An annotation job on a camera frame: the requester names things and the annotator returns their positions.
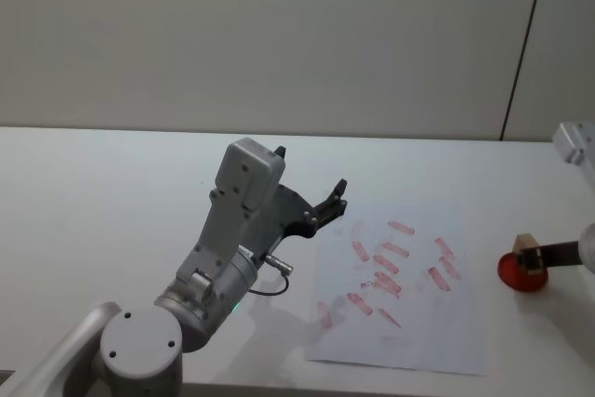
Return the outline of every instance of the white paper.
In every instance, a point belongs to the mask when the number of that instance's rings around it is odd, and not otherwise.
[[[483,375],[483,336],[461,234],[456,215],[445,208],[349,204],[320,234],[312,304],[318,324],[306,358]],[[358,256],[357,243],[368,260]],[[378,256],[398,272],[380,265]],[[396,296],[383,285],[387,276],[401,288]],[[366,305],[356,306],[348,298],[357,300],[353,294]]]

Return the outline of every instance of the table surface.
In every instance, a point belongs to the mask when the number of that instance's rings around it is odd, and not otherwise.
[[[0,128],[0,369],[37,361],[95,305],[151,305],[195,244],[236,135]],[[424,396],[592,395],[595,275],[550,271],[547,290],[500,283],[520,232],[575,240],[595,194],[547,143],[255,136],[287,148],[282,183],[311,203],[340,178],[351,203],[452,204],[467,229],[488,374],[308,362],[303,358],[316,240],[289,238],[295,266],[278,298],[247,296],[184,380]],[[273,287],[272,269],[256,286]]]

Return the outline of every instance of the red stamp mark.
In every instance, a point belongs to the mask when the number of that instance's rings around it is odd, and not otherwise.
[[[416,233],[416,229],[410,227],[409,225],[405,225],[404,223],[397,222],[396,220],[391,220],[389,222],[389,226],[398,230],[400,232],[404,232],[405,234],[409,234],[410,236]]]
[[[392,293],[395,297],[399,297],[401,292],[401,286],[395,283],[386,273],[377,271],[374,273],[377,279],[377,285],[385,289],[387,292]]]
[[[404,258],[409,258],[409,252],[404,248],[400,248],[396,244],[391,244],[390,242],[382,243],[382,248],[386,248],[387,250],[396,253],[399,256],[403,256]]]
[[[450,286],[440,274],[440,272],[436,270],[436,267],[431,267],[428,269],[428,273],[430,274],[431,279],[434,280],[434,283],[438,285],[438,288],[440,288],[443,292],[450,292]]]
[[[382,255],[374,255],[372,259],[375,260],[382,267],[390,271],[392,274],[397,274],[399,272],[399,267],[394,265],[392,262],[390,262]]]
[[[459,273],[455,266],[451,264],[450,260],[445,258],[444,256],[440,256],[440,263],[443,264],[444,269],[448,273],[448,275],[453,279],[461,279],[461,273]]]
[[[352,241],[351,246],[355,250],[355,253],[357,253],[357,256],[359,256],[363,262],[366,262],[370,259],[368,252],[365,251],[365,248],[360,241]]]
[[[318,310],[318,321],[320,321],[320,325],[325,329],[330,329],[333,326],[333,320],[331,320],[331,312],[328,310],[328,306],[318,301],[316,303],[316,309]]]
[[[450,249],[450,246],[446,244],[442,237],[437,237],[434,239],[434,243],[440,247],[440,252],[443,254],[445,258],[449,258],[450,260],[455,260],[455,253],[453,250]]]
[[[392,324],[396,325],[397,327],[401,328],[401,325],[399,323],[397,323],[397,320],[395,320],[394,318],[392,318],[387,311],[385,311],[384,309],[377,309],[377,312],[380,313],[382,316],[384,316],[384,318],[389,323],[392,323]]]
[[[353,304],[357,306],[357,308],[362,311],[365,315],[370,316],[372,314],[372,308],[368,306],[368,303],[364,301],[362,297],[360,297],[357,293],[348,293],[347,298]]]

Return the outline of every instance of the white wall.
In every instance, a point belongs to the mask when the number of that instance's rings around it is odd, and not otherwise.
[[[0,125],[496,139],[532,0],[0,0]]]
[[[595,121],[595,0],[538,0],[506,139],[551,139]]]

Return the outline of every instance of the cable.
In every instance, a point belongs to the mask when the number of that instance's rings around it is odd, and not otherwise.
[[[254,293],[255,295],[260,295],[262,297],[278,297],[279,295],[282,295],[283,293],[285,293],[287,291],[287,289],[289,288],[289,278],[287,276],[285,276],[284,274],[282,275],[283,279],[285,279],[285,287],[282,290],[279,290],[278,292],[261,292],[259,290],[248,290],[248,292],[250,293]]]

